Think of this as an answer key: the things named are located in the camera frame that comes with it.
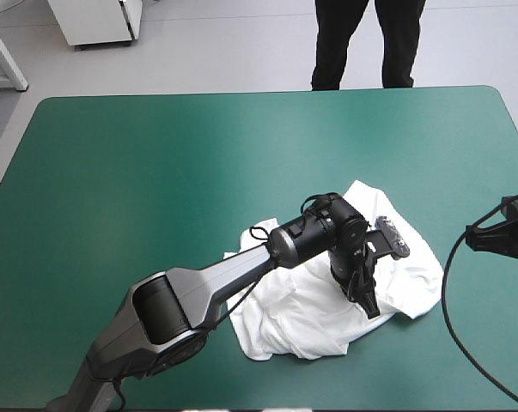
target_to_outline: white table leg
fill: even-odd
[[[20,69],[16,65],[15,60],[10,56],[9,51],[0,38],[0,66],[10,80],[10,86],[18,91],[27,90],[27,81]],[[0,82],[0,87],[4,85],[4,81]]]

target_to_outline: green table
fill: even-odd
[[[0,407],[66,392],[126,289],[238,247],[353,179],[384,190],[439,260],[518,192],[518,135],[496,90],[77,97],[43,101],[0,186]],[[518,392],[518,261],[460,251],[448,290],[471,351]],[[512,409],[450,340],[439,306],[317,361],[247,359],[231,325],[131,408]]]

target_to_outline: white cabinet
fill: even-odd
[[[69,45],[138,39],[142,0],[48,0]]]

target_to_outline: white cloth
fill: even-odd
[[[381,315],[369,320],[363,309],[350,303],[334,281],[327,252],[304,264],[267,274],[230,315],[245,355],[267,361],[272,354],[292,353],[300,358],[346,354],[349,342],[365,335],[396,312],[416,318],[440,299],[442,268],[421,235],[396,212],[380,190],[355,181],[344,199],[371,223],[387,216],[410,247],[407,258],[379,259],[375,267],[375,294]],[[276,219],[255,226],[269,232]],[[241,235],[241,251],[260,243],[248,231]],[[245,291],[228,300],[232,307]]]

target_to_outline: person's leg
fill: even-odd
[[[375,0],[377,18],[385,40],[382,62],[384,88],[413,86],[411,68],[419,44],[419,19],[425,0]]]
[[[338,90],[346,65],[346,49],[368,0],[315,0],[318,20],[313,90]]]

